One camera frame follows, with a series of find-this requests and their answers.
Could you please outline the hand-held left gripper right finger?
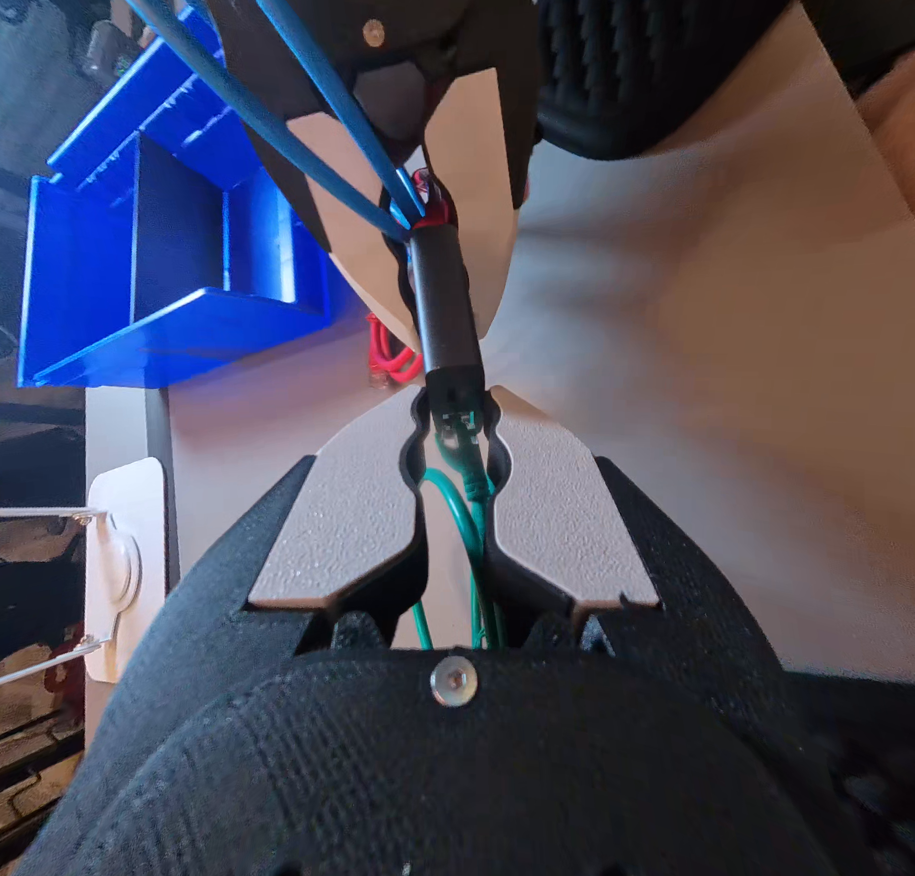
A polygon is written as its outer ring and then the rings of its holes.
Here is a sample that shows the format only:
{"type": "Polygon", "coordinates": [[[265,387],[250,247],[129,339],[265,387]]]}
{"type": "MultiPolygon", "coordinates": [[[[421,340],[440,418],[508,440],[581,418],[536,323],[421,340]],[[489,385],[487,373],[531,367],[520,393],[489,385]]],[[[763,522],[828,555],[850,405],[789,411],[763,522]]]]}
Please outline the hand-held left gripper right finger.
{"type": "Polygon", "coordinates": [[[507,644],[552,615],[654,611],[660,596],[597,458],[573,431],[507,387],[488,390],[485,583],[507,644]]]}

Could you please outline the blue plastic bin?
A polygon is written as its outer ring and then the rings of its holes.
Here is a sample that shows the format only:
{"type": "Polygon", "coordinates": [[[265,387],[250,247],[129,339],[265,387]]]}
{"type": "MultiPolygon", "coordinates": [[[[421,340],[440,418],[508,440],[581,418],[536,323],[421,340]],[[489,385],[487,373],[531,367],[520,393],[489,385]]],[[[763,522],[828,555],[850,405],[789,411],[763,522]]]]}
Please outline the blue plastic bin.
{"type": "Polygon", "coordinates": [[[343,277],[157,39],[32,180],[20,387],[170,387],[332,325],[343,277]]]}

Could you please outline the black quilted wrist cushion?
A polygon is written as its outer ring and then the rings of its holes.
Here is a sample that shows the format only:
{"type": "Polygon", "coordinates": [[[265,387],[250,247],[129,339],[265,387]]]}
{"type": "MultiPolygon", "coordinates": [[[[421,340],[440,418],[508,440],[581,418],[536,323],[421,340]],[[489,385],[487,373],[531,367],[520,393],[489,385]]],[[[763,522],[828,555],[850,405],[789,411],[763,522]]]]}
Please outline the black quilted wrist cushion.
{"type": "Polygon", "coordinates": [[[793,0],[537,0],[543,139],[621,161],[676,131],[793,0]]]}

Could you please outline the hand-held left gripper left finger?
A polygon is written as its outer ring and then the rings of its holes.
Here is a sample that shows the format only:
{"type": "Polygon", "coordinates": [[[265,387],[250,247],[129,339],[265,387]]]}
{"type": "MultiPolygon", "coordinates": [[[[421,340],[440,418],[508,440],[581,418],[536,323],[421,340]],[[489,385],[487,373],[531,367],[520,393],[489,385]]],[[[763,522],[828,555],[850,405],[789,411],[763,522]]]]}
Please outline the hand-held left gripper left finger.
{"type": "Polygon", "coordinates": [[[328,622],[361,611],[394,641],[428,583],[418,486],[429,422],[426,390],[406,387],[318,450],[249,592],[252,607],[328,622]]]}

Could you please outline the black cable coupler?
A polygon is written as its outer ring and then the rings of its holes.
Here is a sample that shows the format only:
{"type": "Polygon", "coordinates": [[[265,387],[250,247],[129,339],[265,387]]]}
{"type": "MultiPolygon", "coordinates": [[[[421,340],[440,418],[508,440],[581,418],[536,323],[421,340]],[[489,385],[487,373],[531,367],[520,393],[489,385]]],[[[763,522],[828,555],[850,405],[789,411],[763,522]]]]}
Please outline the black cable coupler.
{"type": "Polygon", "coordinates": [[[447,223],[417,226],[408,253],[433,422],[441,434],[459,423],[480,434],[485,371],[458,231],[447,223]]]}

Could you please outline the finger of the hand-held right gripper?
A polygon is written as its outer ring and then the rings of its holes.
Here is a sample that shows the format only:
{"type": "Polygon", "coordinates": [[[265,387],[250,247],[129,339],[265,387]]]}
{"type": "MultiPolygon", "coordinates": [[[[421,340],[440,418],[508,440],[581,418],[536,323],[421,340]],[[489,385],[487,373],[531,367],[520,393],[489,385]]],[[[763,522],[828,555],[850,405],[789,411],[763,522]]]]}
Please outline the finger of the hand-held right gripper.
{"type": "Polygon", "coordinates": [[[497,70],[451,83],[427,123],[425,151],[454,205],[476,329],[484,339],[504,294],[518,230],[497,70]]]}
{"type": "MultiPolygon", "coordinates": [[[[346,129],[323,112],[289,121],[290,131],[335,173],[374,204],[383,184],[346,129]]],[[[407,347],[420,348],[414,317],[398,285],[399,263],[386,236],[307,178],[330,257],[360,299],[407,347]]]]}

